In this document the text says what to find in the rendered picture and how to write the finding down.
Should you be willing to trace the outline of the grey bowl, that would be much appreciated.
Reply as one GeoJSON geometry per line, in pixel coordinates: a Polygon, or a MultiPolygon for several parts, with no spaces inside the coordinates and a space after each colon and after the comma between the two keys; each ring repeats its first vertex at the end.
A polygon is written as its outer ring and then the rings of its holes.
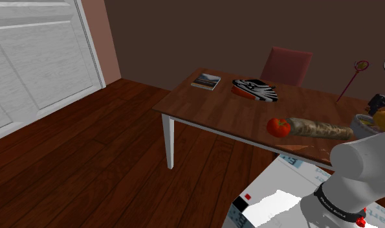
{"type": "Polygon", "coordinates": [[[356,114],[353,117],[350,128],[357,139],[363,139],[384,132],[375,124],[372,117],[363,114],[356,114]]]}

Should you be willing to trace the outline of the red chair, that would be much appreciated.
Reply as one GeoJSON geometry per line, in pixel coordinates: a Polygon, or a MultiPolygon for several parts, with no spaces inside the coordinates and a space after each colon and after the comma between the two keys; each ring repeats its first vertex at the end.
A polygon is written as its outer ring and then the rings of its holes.
{"type": "Polygon", "coordinates": [[[300,87],[312,57],[311,52],[273,47],[260,79],[300,87]]]}

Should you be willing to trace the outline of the book with landscape cover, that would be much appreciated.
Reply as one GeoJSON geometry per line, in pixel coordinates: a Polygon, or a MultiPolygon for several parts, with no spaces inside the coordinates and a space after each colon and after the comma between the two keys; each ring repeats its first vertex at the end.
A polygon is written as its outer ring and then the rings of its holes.
{"type": "Polygon", "coordinates": [[[210,74],[201,73],[191,85],[213,91],[217,84],[221,81],[221,77],[210,74]]]}

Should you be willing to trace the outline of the red tomato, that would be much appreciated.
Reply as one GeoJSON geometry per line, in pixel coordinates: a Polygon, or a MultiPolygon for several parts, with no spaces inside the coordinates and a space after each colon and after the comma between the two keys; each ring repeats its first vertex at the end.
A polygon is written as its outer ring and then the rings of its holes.
{"type": "Polygon", "coordinates": [[[267,131],[274,137],[282,138],[288,136],[291,125],[285,119],[272,118],[267,123],[267,131]]]}

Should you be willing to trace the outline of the white panelled door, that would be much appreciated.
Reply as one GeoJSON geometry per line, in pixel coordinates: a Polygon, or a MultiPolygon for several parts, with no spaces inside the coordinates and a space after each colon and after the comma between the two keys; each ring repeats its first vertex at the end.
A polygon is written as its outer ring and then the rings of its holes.
{"type": "Polygon", "coordinates": [[[0,139],[104,87],[81,0],[0,0],[0,139]]]}

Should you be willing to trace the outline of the yellow lemon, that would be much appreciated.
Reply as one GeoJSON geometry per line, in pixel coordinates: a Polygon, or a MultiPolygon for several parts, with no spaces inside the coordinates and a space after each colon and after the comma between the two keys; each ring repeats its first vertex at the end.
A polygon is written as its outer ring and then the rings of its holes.
{"type": "Polygon", "coordinates": [[[373,121],[382,131],[385,131],[385,111],[377,111],[373,116],[373,121]]]}

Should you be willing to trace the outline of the brown wrapped burrito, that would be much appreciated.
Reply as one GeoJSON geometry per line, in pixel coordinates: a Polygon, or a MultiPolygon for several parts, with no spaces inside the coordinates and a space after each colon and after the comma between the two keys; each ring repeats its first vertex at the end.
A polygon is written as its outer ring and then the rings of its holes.
{"type": "Polygon", "coordinates": [[[286,118],[290,125],[290,135],[321,139],[349,140],[354,136],[353,130],[345,126],[299,118],[286,118]]]}

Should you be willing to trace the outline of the pink star wand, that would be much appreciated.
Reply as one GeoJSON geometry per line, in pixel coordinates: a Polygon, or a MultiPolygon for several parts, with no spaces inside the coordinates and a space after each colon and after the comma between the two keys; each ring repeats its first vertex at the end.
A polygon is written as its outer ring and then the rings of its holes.
{"type": "Polygon", "coordinates": [[[370,66],[370,63],[367,60],[361,60],[361,61],[357,61],[354,63],[353,67],[355,69],[355,73],[351,77],[350,81],[347,83],[347,85],[345,86],[345,88],[343,89],[343,91],[341,92],[341,94],[339,95],[337,100],[335,101],[335,103],[338,103],[340,101],[340,99],[343,97],[343,95],[345,94],[345,92],[347,91],[349,86],[352,84],[354,79],[357,77],[359,72],[365,71],[369,66],[370,66]]]}

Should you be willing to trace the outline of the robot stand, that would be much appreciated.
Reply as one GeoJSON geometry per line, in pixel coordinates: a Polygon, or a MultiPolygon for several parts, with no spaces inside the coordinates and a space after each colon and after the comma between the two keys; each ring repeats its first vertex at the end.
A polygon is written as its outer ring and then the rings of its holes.
{"type": "Polygon", "coordinates": [[[301,200],[330,175],[299,159],[279,156],[231,203],[221,228],[338,228],[301,200]]]}

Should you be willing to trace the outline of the brown wooden table white legs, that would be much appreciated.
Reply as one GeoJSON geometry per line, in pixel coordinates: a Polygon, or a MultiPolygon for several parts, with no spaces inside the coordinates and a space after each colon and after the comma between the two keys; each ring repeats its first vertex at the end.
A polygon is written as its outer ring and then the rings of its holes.
{"type": "Polygon", "coordinates": [[[240,97],[231,92],[238,75],[198,68],[167,94],[153,109],[161,113],[164,127],[173,119],[253,146],[331,169],[329,154],[339,140],[289,136],[276,138],[267,130],[271,118],[296,117],[349,126],[356,114],[365,113],[367,101],[317,90],[274,83],[277,102],[240,97]],[[191,83],[201,74],[221,77],[213,91],[191,83]]]}

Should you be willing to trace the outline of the black white striped shoe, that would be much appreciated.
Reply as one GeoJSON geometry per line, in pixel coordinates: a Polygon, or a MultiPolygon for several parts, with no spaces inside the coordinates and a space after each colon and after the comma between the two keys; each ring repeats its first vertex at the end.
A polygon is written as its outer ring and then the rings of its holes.
{"type": "Polygon", "coordinates": [[[251,100],[265,102],[277,102],[278,95],[274,91],[275,86],[271,86],[261,80],[233,80],[231,92],[251,100]]]}

